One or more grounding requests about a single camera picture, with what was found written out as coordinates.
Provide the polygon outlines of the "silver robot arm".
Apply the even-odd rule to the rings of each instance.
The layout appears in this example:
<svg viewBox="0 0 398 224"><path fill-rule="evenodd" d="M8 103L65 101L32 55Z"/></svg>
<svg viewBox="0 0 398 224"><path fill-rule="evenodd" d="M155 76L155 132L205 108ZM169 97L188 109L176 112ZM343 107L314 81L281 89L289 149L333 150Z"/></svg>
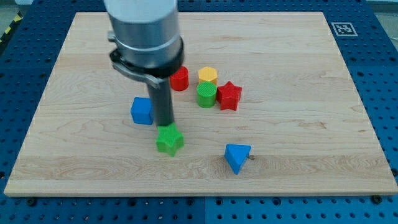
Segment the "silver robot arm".
<svg viewBox="0 0 398 224"><path fill-rule="evenodd" d="M104 0L116 44L109 54L113 68L155 89L184 60L176 0Z"/></svg>

